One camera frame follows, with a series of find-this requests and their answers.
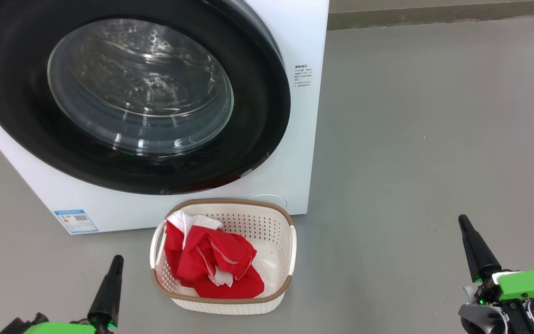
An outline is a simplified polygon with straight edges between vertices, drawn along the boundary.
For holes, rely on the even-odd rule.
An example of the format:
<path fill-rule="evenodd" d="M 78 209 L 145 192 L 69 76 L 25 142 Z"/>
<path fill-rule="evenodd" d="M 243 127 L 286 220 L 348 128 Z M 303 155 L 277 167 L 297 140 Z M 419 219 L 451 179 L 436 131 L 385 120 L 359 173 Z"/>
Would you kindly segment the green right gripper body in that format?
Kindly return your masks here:
<path fill-rule="evenodd" d="M 480 283 L 477 289 L 464 287 L 466 304 L 497 305 L 508 300 L 534 299 L 534 270 L 498 271 L 474 282 Z"/>

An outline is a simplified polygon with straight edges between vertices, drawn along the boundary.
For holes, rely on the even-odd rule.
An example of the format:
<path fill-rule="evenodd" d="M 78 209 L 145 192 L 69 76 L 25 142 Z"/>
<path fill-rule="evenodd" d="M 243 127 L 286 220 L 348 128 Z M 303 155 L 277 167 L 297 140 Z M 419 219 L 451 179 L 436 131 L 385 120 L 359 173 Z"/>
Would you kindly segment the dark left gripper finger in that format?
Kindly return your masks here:
<path fill-rule="evenodd" d="M 88 312 L 88 320 L 94 328 L 117 326 L 123 266 L 123 256 L 114 256 Z"/>

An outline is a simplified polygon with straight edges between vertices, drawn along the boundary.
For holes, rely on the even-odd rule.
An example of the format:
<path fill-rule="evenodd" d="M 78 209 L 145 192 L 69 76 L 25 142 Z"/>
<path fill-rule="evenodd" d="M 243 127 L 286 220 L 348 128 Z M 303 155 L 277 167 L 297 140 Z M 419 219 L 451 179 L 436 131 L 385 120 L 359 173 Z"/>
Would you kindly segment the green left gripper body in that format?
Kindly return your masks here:
<path fill-rule="evenodd" d="M 43 322 L 28 328 L 24 334 L 114 334 L 117 328 L 116 323 L 106 323 L 106 327 L 96 327 L 101 325 L 95 322 L 93 325 L 85 323 L 62 323 Z"/>

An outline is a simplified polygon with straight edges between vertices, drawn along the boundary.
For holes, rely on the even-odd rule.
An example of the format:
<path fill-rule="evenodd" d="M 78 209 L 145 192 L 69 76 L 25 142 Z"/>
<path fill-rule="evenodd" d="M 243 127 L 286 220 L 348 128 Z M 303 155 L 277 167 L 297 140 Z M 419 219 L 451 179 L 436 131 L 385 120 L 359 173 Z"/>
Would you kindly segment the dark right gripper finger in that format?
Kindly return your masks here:
<path fill-rule="evenodd" d="M 461 230 L 465 256 L 473 283 L 483 283 L 491 279 L 494 273 L 502 271 L 502 265 L 483 237 L 473 228 L 466 214 L 458 216 L 458 226 Z"/>

